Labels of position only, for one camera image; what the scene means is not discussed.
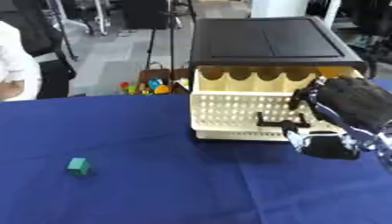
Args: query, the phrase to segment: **green block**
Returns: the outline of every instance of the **green block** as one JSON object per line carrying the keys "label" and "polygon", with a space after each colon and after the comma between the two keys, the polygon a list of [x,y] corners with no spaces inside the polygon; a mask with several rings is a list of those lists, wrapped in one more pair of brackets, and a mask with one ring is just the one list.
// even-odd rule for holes
{"label": "green block", "polygon": [[67,169],[74,175],[86,176],[90,170],[90,163],[84,157],[75,157],[69,162]]}

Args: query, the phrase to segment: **black robotic glove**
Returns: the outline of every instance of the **black robotic glove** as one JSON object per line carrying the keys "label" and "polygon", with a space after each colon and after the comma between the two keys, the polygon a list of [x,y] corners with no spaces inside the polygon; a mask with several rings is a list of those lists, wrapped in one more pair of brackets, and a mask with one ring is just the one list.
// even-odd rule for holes
{"label": "black robotic glove", "polygon": [[[392,94],[361,78],[342,76],[327,80],[317,79],[308,87],[295,92],[290,101],[290,109],[296,109],[301,101],[309,104],[319,120],[341,127],[332,117],[318,111],[317,106],[322,104],[340,116],[344,124],[366,130],[374,136],[383,131],[387,124],[391,124],[392,120]],[[359,157],[358,150],[347,147],[349,143],[342,143],[345,140],[355,140],[350,139],[349,136],[337,133],[336,136],[333,133],[323,135],[321,132],[311,134],[313,134],[312,138],[306,138],[311,141],[308,140],[302,147],[301,153],[317,158],[356,159]]]}
{"label": "black robotic glove", "polygon": [[373,134],[392,120],[392,94],[361,78],[328,79],[318,89],[317,102],[335,111],[344,123]]}

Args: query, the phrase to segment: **blue tablecloth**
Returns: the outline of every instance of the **blue tablecloth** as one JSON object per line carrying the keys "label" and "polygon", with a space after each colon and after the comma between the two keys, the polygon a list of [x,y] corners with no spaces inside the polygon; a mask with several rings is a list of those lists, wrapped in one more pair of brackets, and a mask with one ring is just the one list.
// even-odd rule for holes
{"label": "blue tablecloth", "polygon": [[[1,104],[0,223],[391,222],[392,176],[373,154],[347,162],[287,143],[195,141],[188,104],[185,95]],[[89,176],[67,173],[77,157]]]}

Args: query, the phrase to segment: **white shirt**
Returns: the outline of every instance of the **white shirt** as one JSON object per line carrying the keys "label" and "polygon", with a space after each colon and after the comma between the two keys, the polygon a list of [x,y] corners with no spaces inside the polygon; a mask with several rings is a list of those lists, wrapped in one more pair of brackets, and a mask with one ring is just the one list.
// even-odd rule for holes
{"label": "white shirt", "polygon": [[0,21],[0,82],[24,81],[24,91],[6,101],[36,99],[40,90],[39,64],[22,46],[18,29]]}

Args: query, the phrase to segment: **white wall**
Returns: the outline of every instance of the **white wall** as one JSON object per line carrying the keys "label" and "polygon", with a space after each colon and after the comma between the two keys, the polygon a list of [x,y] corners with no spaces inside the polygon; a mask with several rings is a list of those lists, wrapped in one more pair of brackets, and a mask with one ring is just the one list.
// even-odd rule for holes
{"label": "white wall", "polygon": [[252,18],[299,17],[309,0],[253,0]]}

